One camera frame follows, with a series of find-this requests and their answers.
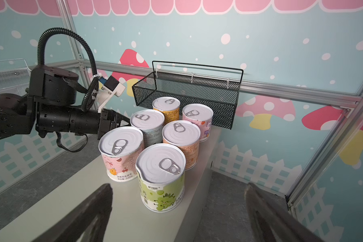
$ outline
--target tin can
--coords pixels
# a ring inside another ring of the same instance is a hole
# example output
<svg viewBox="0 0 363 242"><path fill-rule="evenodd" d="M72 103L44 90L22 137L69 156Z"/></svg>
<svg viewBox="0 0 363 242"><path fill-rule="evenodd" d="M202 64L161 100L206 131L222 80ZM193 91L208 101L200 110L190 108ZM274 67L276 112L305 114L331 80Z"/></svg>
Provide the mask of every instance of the tin can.
<svg viewBox="0 0 363 242"><path fill-rule="evenodd" d="M112 180L126 182L137 177L136 159L144 149L143 138L135 127L115 128L102 136L98 148Z"/></svg>
<svg viewBox="0 0 363 242"><path fill-rule="evenodd" d="M186 159L186 170L198 161L199 139L199 127L189 121L173 121L163 128L163 143L173 144L181 149Z"/></svg>
<svg viewBox="0 0 363 242"><path fill-rule="evenodd" d="M154 144L136 162L141 200L154 212L174 209L184 195L185 156L176 146Z"/></svg>
<svg viewBox="0 0 363 242"><path fill-rule="evenodd" d="M213 122L213 110L203 104L188 104L183 108L183 120L196 124L200 129L200 142L208 139Z"/></svg>
<svg viewBox="0 0 363 242"><path fill-rule="evenodd" d="M157 98L152 103L153 109L160 111L165 116L164 125L179 120L180 101L172 97Z"/></svg>
<svg viewBox="0 0 363 242"><path fill-rule="evenodd" d="M142 131L145 148L163 141L161 131L164 126L164 115L160 111L153 109L138 111L130 117L130 124Z"/></svg>

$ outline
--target white table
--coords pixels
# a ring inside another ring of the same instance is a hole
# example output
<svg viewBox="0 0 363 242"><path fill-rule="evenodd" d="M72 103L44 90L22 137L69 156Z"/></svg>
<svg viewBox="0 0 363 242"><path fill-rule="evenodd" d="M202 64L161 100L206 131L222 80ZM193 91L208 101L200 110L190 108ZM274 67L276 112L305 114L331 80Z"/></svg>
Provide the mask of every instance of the white table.
<svg viewBox="0 0 363 242"><path fill-rule="evenodd" d="M155 213L140 198L139 182L118 183L106 174L101 156L70 177L47 196L0 230L0 242L29 242L61 220L104 183L113 189L113 210L104 241L192 241L205 205L211 180L210 155L221 128L200 143L198 162L185 174L185 193L172 211Z"/></svg>

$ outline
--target green can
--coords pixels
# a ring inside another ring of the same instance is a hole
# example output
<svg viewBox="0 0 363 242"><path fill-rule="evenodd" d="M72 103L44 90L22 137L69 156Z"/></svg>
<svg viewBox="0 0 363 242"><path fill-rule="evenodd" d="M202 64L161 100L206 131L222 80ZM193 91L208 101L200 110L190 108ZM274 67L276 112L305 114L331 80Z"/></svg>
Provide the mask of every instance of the green can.
<svg viewBox="0 0 363 242"><path fill-rule="evenodd" d="M184 195L185 156L171 144L154 144L141 152L136 161L141 200L154 211L174 209Z"/></svg>

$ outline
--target can label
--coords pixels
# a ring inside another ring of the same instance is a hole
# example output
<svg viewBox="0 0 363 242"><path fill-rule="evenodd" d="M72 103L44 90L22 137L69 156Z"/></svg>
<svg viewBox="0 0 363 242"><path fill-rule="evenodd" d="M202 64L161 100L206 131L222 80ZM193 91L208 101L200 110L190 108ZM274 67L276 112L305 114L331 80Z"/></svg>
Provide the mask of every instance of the can label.
<svg viewBox="0 0 363 242"><path fill-rule="evenodd" d="M163 141L163 136L161 134L161 131L163 130L163 126L159 126L154 129L149 130L141 130L142 134L144 135L144 144L145 148L153 145L158 144Z"/></svg>
<svg viewBox="0 0 363 242"><path fill-rule="evenodd" d="M180 108L177 108L175 110L171 110L171 111L160 111L164 114L164 125L166 125L169 122L172 121L176 121L179 120L179 110Z"/></svg>
<svg viewBox="0 0 363 242"><path fill-rule="evenodd" d="M183 113L183 120L196 124L199 127L200 141L204 141L204 140L208 139L208 137L210 136L211 124L213 122L213 119L208 119L208 120L203 120L203 121L194 120L194 119L190 119Z"/></svg>
<svg viewBox="0 0 363 242"><path fill-rule="evenodd" d="M141 200L150 210L166 212L175 208L184 195L184 173L166 185L151 184L139 177Z"/></svg>
<svg viewBox="0 0 363 242"><path fill-rule="evenodd" d="M137 177L136 159L144 150L144 143L133 153L122 157L102 154L107 175L114 181L126 182Z"/></svg>
<svg viewBox="0 0 363 242"><path fill-rule="evenodd" d="M163 143L169 144L169 142L165 138L163 138ZM183 152L185 156L186 160L185 169L188 170L192 168L198 161L199 140L188 146L177 146L177 147Z"/></svg>

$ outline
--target pull tab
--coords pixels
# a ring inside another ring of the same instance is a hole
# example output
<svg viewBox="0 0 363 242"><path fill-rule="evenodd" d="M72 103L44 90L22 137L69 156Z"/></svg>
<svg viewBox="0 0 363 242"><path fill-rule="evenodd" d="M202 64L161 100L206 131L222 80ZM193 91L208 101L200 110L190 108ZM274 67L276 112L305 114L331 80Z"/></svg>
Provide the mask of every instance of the pull tab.
<svg viewBox="0 0 363 242"><path fill-rule="evenodd" d="M163 162L165 162L166 160L169 160L171 162L171 165L168 168L164 168L161 166L161 164ZM172 175L178 175L180 174L180 167L170 158L164 158L161 160L161 162L159 163L159 167L160 169L162 169L163 171L166 171L168 173L171 173Z"/></svg>
<svg viewBox="0 0 363 242"><path fill-rule="evenodd" d="M175 99L168 99L168 100L165 100L164 102L166 103L166 104L173 104L174 103L174 101L175 101Z"/></svg>
<svg viewBox="0 0 363 242"><path fill-rule="evenodd" d="M177 132L177 133L181 133L185 131L184 126L181 123L174 123L173 124L173 129Z"/></svg>
<svg viewBox="0 0 363 242"><path fill-rule="evenodd" d="M136 118L138 118L138 119L140 119L142 121L146 121L146 120L148 120L150 118L150 116L146 115L146 114L136 114L134 117L136 117Z"/></svg>
<svg viewBox="0 0 363 242"><path fill-rule="evenodd" d="M128 144L128 141L126 139L118 139L116 142L114 142L113 149L111 152L113 155L118 155L124 150L126 145Z"/></svg>
<svg viewBox="0 0 363 242"><path fill-rule="evenodd" d="M188 117L191 117L191 116L196 116L196 115L199 115L200 113L199 113L199 111L198 110L191 110L191 111L189 111L188 113L186 113L186 115L188 116Z"/></svg>

